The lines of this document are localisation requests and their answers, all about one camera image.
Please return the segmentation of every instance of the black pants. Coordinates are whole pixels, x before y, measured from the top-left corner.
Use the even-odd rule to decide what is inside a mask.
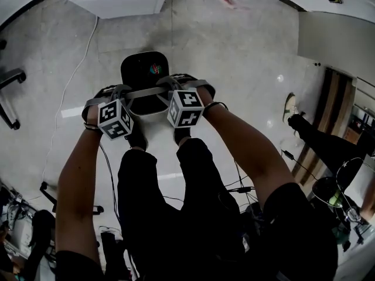
[[[208,267],[208,259],[214,263],[243,253],[238,205],[224,187],[207,146],[200,139],[188,139],[177,157],[186,182],[180,211],[163,198],[155,157],[129,150],[122,158],[118,172],[122,235],[142,275],[168,264],[181,276],[181,263],[191,263],[194,270],[199,259]]]
[[[301,139],[313,149],[316,155],[324,162],[328,169],[336,176],[336,173],[344,162],[359,157],[364,159],[366,153],[353,143],[350,143],[335,135],[328,135],[314,128],[301,115],[294,115],[288,120],[289,126],[298,131]],[[353,160],[343,167],[337,176],[340,187],[345,189],[354,179],[362,161]]]

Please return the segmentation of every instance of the person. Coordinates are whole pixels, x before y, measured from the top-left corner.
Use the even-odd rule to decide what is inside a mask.
[[[296,107],[296,97],[288,95],[284,123],[301,138],[337,177],[341,190],[360,207],[360,215],[375,225],[375,168],[374,160],[355,144],[338,136],[318,131]]]
[[[204,142],[176,129],[177,157],[186,182],[180,211],[158,187],[156,158],[138,125],[118,172],[122,237],[142,280],[332,280],[338,265],[335,237],[295,183],[274,145],[258,130],[197,92],[204,117],[254,183],[266,230],[244,252],[240,211],[227,192]],[[97,123],[97,107],[87,123]],[[101,133],[85,130],[60,178],[56,212],[58,280],[103,280],[92,207]]]

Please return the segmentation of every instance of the hand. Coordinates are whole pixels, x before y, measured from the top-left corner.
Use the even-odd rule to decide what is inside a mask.
[[[87,123],[90,125],[98,125],[98,113],[99,113],[99,108],[98,105],[92,105],[88,109],[87,113]]]
[[[204,106],[213,102],[210,92],[204,86],[197,87],[197,93]]]

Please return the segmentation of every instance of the floor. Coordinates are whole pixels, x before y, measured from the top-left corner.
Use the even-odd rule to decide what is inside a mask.
[[[54,130],[54,116],[70,75],[81,60],[95,17],[65,0],[45,0],[11,23],[0,37],[8,41],[0,64],[23,67],[28,79],[2,90],[9,111],[21,128],[10,130],[0,120],[1,179],[13,186],[37,208],[52,205],[40,196],[42,171]],[[277,4],[252,12],[233,12],[210,7],[203,0],[166,0],[162,12],[152,16],[99,20],[85,62],[72,79],[62,111],[81,107],[105,86],[121,83],[120,64],[129,55],[157,50],[166,55],[172,73],[189,73],[208,80],[217,90],[216,100],[258,128],[278,149],[298,157],[303,142],[282,122],[290,92],[299,107],[313,118],[324,68],[296,55],[298,12]],[[48,157],[45,180],[57,184],[59,174],[82,130],[80,114],[57,117],[57,132]],[[175,156],[172,130],[148,124],[148,152],[158,158],[159,186],[164,195],[183,199],[184,179]],[[224,184],[238,180],[236,167],[213,128],[202,120],[192,130],[213,153]],[[115,183],[125,140],[103,138]],[[285,160],[290,168],[294,163]],[[244,179],[245,185],[251,180]],[[105,213],[94,217],[94,226],[118,228],[107,164],[102,153],[97,162],[95,204]],[[235,195],[239,205],[247,203]],[[180,209],[182,202],[166,199]]]

